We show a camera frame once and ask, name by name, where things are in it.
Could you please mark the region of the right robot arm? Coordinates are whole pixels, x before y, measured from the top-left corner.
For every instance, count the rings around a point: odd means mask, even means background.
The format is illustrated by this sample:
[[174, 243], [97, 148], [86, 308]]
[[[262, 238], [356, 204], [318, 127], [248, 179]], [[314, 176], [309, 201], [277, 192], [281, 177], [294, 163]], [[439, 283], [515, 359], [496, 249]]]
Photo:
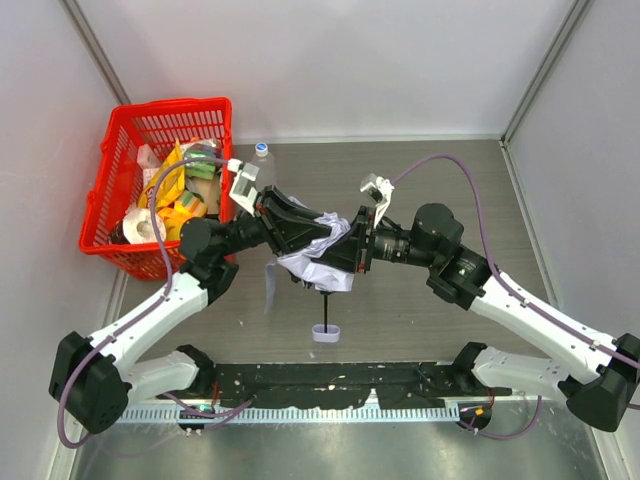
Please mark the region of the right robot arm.
[[479, 383], [553, 398], [596, 429], [618, 429], [639, 386], [638, 337], [591, 329], [536, 298], [462, 245], [464, 227], [443, 204], [421, 206], [408, 230], [373, 220], [371, 209], [361, 208], [319, 263], [349, 273], [367, 272], [374, 260], [427, 269], [426, 283], [440, 299], [503, 325], [547, 355], [511, 356], [470, 343], [457, 359]]

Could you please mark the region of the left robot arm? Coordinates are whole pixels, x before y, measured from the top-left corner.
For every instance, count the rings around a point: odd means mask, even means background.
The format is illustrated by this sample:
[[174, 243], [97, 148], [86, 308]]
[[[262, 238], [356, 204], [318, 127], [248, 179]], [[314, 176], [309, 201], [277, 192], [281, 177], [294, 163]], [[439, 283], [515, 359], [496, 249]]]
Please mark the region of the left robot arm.
[[314, 212], [272, 187], [228, 223], [187, 221], [179, 245], [185, 261], [154, 296], [87, 337], [72, 332], [60, 341], [49, 384], [58, 402], [57, 426], [71, 415], [88, 433], [99, 434], [143, 400], [211, 393], [215, 367], [204, 352], [183, 345], [149, 361], [143, 354], [229, 289], [239, 267], [228, 258], [237, 252], [266, 244], [294, 277], [333, 290], [326, 273], [314, 273], [316, 261], [349, 229], [337, 215]]

